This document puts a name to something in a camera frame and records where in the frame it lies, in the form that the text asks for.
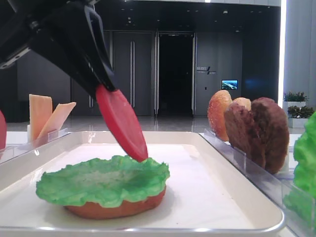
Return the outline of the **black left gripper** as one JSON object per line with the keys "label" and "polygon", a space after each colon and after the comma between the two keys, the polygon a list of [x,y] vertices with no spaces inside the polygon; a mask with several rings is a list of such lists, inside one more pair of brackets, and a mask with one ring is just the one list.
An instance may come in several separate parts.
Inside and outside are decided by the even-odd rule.
{"label": "black left gripper", "polygon": [[93,99],[99,85],[116,90],[94,1],[11,0],[9,4],[15,13],[0,28],[2,69],[32,50],[73,78]]}

